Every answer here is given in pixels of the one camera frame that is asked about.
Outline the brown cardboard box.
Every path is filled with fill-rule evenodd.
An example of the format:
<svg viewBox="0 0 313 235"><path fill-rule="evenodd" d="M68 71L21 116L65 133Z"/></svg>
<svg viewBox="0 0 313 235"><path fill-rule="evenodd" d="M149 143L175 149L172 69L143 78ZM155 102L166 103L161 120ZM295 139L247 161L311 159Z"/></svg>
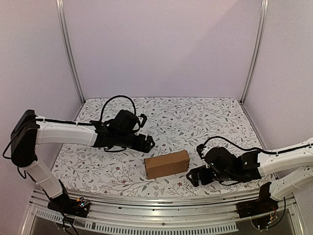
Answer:
<svg viewBox="0 0 313 235"><path fill-rule="evenodd" d="M184 173L188 170L190 158L186 150L145 158L145 172L147 179L156 179L174 174Z"/></svg>

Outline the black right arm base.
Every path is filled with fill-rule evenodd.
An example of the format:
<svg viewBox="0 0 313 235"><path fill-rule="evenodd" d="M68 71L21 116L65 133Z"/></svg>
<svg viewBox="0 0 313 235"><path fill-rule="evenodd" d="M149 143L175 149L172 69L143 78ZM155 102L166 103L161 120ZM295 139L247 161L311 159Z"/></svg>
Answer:
<svg viewBox="0 0 313 235"><path fill-rule="evenodd" d="M272 199L255 199L236 204L236 211L240 218L256 216L278 209L278 202Z"/></svg>

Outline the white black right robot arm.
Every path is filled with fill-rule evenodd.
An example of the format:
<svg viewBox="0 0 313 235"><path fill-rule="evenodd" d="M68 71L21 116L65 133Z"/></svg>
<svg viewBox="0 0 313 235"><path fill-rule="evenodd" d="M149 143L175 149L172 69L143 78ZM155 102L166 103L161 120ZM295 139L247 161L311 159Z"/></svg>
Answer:
<svg viewBox="0 0 313 235"><path fill-rule="evenodd" d="M203 154L204 144L197 146L197 153L205 165L191 169L186 178L194 186L208 185L214 181L222 183L247 183L271 174L291 170L285 177L263 187L269 193L253 202L256 213L264 213L272 200L282 200L289 193L303 189L313 182L313 140L277 150L263 150L258 147L244 149L241 156L235 156L224 147L213 147Z"/></svg>

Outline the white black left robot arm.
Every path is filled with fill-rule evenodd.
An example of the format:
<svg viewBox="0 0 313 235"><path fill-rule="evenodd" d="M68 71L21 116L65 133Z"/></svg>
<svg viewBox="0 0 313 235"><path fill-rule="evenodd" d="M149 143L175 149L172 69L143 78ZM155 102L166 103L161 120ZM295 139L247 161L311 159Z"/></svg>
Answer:
<svg viewBox="0 0 313 235"><path fill-rule="evenodd" d="M139 134L147 117L121 110L115 118L101 121L74 122L48 119L26 110L13 129L4 154L5 159L23 169L44 190L61 212L69 212L73 203L64 194L62 184L52 175L48 167L39 160L35 148L39 144L69 143L104 148L111 152L113 147L129 148L149 153L155 146L152 136Z"/></svg>

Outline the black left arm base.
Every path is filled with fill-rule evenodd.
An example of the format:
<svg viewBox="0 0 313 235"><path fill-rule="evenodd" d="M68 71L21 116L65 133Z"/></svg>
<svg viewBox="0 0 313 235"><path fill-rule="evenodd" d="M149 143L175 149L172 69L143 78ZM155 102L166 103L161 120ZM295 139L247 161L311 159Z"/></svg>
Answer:
<svg viewBox="0 0 313 235"><path fill-rule="evenodd" d="M68 195L62 194L56 198L50 198L48 209L57 211L61 214L68 214L86 218L91 206L91 201L80 197L71 199Z"/></svg>

